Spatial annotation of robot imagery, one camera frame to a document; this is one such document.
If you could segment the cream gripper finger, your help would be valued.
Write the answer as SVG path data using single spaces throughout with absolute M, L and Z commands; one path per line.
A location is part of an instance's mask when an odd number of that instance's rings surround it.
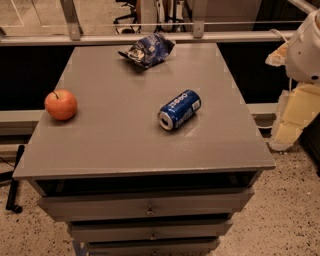
M 269 146 L 285 151 L 298 140 L 303 130 L 320 113 L 320 85 L 298 83 L 291 92 L 283 90 L 278 101 L 276 120 Z

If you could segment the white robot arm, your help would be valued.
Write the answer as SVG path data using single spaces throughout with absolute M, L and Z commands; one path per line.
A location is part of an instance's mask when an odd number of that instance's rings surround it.
M 265 63 L 284 66 L 289 78 L 289 89 L 278 100 L 269 141 L 272 150 L 285 151 L 320 113 L 320 10 L 311 12 Z

